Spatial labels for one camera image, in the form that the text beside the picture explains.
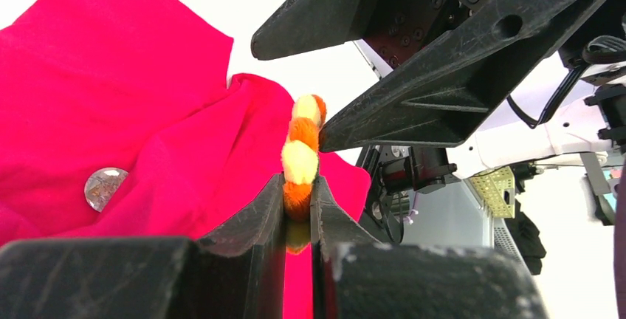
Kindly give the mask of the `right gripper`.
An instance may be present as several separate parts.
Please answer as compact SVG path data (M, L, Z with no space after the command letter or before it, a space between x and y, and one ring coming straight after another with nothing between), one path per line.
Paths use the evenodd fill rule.
M270 61L364 37L393 69L327 122L325 152L456 147L544 58L576 64L612 1L286 0L250 48Z

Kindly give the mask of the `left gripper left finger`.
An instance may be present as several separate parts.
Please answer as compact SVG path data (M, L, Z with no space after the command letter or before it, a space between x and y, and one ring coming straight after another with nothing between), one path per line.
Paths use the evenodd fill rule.
M35 239L1 249L3 318L280 318L283 177L198 240Z

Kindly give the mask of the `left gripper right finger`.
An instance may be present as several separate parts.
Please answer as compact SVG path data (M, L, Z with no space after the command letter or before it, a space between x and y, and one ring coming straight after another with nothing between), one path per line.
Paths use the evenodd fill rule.
M316 318L546 318L530 274L489 248L375 239L316 179L311 204Z

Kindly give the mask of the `orange yellow pompom brooch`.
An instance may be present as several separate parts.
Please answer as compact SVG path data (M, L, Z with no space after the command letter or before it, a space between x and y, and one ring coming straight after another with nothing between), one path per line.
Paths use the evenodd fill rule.
M320 163L319 133L325 119L326 104L321 97L299 97L281 150L283 210L288 217L286 250L292 255L301 253L310 242L310 204Z

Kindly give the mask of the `red t-shirt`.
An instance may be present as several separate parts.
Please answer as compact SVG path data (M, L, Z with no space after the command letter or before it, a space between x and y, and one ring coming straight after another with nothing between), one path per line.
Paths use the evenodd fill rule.
M179 0L37 0L1 30L1 249L198 240L283 173L298 99L229 71L233 40ZM101 168L128 172L102 212ZM286 252L280 318L314 315L312 249Z

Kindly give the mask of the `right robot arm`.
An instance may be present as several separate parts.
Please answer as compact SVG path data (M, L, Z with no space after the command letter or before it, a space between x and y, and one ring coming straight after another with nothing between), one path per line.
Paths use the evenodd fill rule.
M625 144L625 0L286 0L262 61L362 41L380 82L327 122L360 147L367 211L491 168Z

